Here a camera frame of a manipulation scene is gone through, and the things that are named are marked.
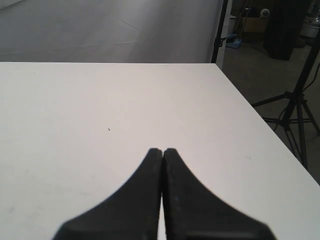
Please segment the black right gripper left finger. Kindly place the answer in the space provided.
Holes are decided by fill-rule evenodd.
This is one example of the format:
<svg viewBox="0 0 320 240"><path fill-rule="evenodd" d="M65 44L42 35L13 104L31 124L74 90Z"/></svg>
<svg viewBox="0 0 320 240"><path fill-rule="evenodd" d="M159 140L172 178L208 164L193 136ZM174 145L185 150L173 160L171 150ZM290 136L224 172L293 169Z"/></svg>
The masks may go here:
<svg viewBox="0 0 320 240"><path fill-rule="evenodd" d="M62 224L55 240L155 240L162 193L162 151L148 150L132 176L106 200Z"/></svg>

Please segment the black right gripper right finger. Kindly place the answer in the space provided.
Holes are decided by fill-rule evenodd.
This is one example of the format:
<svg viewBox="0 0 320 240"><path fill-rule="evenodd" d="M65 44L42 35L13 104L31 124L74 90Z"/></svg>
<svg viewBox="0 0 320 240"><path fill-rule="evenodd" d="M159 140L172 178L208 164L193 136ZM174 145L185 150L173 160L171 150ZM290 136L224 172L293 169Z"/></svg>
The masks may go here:
<svg viewBox="0 0 320 240"><path fill-rule="evenodd" d="M270 228L225 203L190 171L178 151L163 154L162 202L168 240L274 240Z"/></svg>

